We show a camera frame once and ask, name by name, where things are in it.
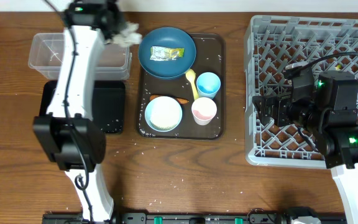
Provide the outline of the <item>black plastic tray bin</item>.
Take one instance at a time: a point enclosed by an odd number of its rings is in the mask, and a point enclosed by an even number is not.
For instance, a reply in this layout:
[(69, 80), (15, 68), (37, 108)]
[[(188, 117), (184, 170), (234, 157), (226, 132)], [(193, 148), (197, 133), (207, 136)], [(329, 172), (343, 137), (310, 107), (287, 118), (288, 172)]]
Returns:
[[(44, 85), (40, 112), (38, 117), (48, 116), (50, 112), (61, 118), (60, 112), (55, 110), (48, 112), (55, 92), (57, 92), (57, 80), (51, 80)], [(68, 112), (70, 117), (81, 114), (81, 117), (91, 119), (93, 124), (104, 134), (120, 134), (123, 131), (125, 85), (120, 81), (94, 81), (93, 87), (85, 87), (88, 91), (75, 91), (69, 87)]]

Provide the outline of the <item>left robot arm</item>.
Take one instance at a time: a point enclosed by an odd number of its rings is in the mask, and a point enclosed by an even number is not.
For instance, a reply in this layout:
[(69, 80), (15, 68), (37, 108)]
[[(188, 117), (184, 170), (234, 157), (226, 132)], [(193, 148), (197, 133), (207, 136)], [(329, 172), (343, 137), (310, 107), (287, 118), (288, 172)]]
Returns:
[(125, 27), (115, 1), (73, 1), (59, 12), (65, 28), (63, 62), (46, 113), (33, 130), (50, 162), (73, 183), (84, 208), (78, 223), (119, 223), (101, 163), (106, 136), (93, 121), (96, 67), (105, 41)]

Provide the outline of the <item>light blue plastic cup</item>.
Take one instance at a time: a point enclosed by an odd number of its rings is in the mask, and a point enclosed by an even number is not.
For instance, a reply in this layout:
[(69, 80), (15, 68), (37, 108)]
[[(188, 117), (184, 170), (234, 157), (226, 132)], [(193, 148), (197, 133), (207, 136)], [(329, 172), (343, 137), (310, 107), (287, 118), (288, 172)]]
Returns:
[(199, 97), (213, 99), (221, 87), (220, 78), (212, 72), (204, 72), (196, 80)]

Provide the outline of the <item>white rice grains pile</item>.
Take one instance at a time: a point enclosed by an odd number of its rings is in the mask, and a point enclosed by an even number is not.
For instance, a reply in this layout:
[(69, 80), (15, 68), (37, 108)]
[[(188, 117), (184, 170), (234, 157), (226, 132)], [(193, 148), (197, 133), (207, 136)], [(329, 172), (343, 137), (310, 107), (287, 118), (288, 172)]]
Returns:
[(150, 122), (155, 129), (168, 131), (178, 124), (181, 115), (176, 100), (161, 96), (152, 100), (152, 103)]

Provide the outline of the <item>dark blue plate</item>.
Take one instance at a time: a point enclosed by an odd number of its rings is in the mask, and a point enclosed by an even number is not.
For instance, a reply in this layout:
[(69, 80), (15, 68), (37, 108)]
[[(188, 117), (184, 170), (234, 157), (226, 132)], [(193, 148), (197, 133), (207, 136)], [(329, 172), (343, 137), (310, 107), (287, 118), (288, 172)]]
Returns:
[[(151, 60), (153, 46), (171, 49), (184, 48), (184, 56), (176, 60)], [(150, 31), (139, 45), (138, 58), (142, 68), (154, 77), (171, 80), (182, 76), (196, 59), (196, 45), (191, 36), (181, 29), (161, 27)]]

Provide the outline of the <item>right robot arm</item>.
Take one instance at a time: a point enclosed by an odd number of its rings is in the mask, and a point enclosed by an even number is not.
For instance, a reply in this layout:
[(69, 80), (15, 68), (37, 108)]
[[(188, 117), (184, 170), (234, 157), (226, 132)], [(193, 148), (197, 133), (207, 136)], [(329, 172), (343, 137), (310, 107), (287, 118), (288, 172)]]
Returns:
[(348, 72), (330, 70), (314, 78), (310, 69), (290, 70), (291, 90), (252, 99), (262, 124), (295, 124), (311, 133), (312, 149), (324, 156), (336, 183), (348, 223), (358, 223), (358, 81)]

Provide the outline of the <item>yellow plastic spoon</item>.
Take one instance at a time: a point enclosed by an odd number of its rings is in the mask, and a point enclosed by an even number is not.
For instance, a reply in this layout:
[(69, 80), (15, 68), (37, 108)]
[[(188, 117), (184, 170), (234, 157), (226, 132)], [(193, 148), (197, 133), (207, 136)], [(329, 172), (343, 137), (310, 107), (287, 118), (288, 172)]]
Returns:
[(189, 81), (193, 93), (194, 100), (199, 98), (198, 91), (195, 85), (196, 74), (192, 69), (189, 69), (185, 73), (186, 79)]

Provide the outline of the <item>dark brown serving tray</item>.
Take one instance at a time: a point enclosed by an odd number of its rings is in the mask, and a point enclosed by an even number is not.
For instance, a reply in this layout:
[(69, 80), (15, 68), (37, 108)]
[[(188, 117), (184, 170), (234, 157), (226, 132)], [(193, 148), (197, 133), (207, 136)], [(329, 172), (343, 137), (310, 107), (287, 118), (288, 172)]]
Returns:
[[(217, 34), (191, 33), (195, 41), (197, 56), (192, 69), (196, 75), (204, 72), (215, 73), (221, 87), (213, 101), (217, 106), (216, 116), (205, 126), (198, 125), (193, 117), (191, 106), (194, 101), (190, 83), (182, 76), (173, 80), (156, 78), (145, 70), (140, 71), (135, 128), (145, 138), (175, 138), (192, 140), (215, 140), (223, 135), (226, 115), (226, 46), (224, 39)], [(171, 131), (159, 132), (146, 122), (145, 109), (152, 95), (183, 98), (189, 102), (182, 105), (182, 119)]]

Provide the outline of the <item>light blue bowl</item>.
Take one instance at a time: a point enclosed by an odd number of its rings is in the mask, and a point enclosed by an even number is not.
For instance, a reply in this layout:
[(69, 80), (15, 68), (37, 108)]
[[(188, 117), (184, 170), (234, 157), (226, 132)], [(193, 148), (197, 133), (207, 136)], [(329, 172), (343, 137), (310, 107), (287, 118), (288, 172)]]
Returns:
[(151, 100), (146, 106), (144, 118), (146, 123), (155, 131), (169, 132), (181, 122), (183, 110), (177, 100), (160, 96)]

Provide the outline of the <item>pink plastic cup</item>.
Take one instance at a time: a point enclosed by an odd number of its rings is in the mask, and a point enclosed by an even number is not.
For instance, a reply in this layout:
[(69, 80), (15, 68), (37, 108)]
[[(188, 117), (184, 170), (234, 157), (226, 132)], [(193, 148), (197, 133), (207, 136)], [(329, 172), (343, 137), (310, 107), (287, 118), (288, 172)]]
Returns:
[(195, 100), (191, 106), (191, 112), (196, 124), (205, 126), (216, 116), (217, 106), (215, 102), (207, 97)]

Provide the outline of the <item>orange carrot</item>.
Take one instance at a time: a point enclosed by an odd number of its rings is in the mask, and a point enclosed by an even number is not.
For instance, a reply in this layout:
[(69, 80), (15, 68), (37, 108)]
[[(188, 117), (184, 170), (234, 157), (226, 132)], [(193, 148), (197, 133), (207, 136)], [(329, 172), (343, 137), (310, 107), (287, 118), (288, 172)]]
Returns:
[[(151, 95), (150, 96), (150, 101), (158, 98), (158, 97), (161, 97), (161, 95)], [(184, 99), (184, 98), (177, 98), (177, 97), (173, 97), (173, 99), (177, 100), (177, 102), (179, 102), (179, 104), (181, 105), (185, 105), (187, 104), (189, 101), (187, 99)]]

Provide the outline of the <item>white tissue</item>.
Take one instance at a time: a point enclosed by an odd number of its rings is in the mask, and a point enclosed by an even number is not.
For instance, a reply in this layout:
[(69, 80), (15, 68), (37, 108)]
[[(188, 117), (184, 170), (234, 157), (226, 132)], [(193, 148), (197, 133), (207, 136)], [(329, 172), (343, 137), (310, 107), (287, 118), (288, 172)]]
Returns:
[(126, 22), (125, 28), (118, 34), (114, 35), (111, 39), (113, 44), (120, 47), (130, 47), (138, 45), (142, 42), (142, 35), (138, 33), (139, 24), (133, 22)]

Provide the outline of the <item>yellow green snack wrapper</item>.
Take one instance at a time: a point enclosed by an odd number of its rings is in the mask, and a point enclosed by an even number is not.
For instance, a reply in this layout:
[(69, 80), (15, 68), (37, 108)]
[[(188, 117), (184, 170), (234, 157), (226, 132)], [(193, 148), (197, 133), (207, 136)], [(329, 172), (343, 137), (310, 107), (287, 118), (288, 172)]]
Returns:
[(150, 48), (150, 59), (153, 61), (171, 61), (184, 56), (184, 48), (168, 48), (152, 46)]

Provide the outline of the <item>clear plastic waste bin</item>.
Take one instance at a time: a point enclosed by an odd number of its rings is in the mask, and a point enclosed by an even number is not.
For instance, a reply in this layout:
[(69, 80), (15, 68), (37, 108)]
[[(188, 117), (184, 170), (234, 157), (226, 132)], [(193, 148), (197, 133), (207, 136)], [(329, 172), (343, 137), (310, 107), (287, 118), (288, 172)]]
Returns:
[[(32, 40), (28, 66), (48, 80), (57, 80), (64, 53), (62, 33), (38, 33)], [(108, 44), (99, 58), (96, 80), (127, 80), (131, 70), (130, 49)]]

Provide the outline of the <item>grey dishwasher rack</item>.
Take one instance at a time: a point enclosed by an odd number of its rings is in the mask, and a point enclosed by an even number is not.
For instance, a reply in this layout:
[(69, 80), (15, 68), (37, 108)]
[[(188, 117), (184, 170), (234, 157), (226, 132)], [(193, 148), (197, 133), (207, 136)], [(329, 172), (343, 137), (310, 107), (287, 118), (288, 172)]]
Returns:
[(249, 164), (325, 169), (323, 156), (310, 149), (295, 125), (278, 128), (273, 121), (261, 124), (252, 97), (289, 91), (291, 83), (282, 73), (287, 65), (341, 52), (346, 55), (315, 65), (314, 76), (338, 69), (355, 75), (358, 81), (358, 57), (349, 55), (358, 52), (357, 19), (252, 17), (244, 36), (245, 150)]

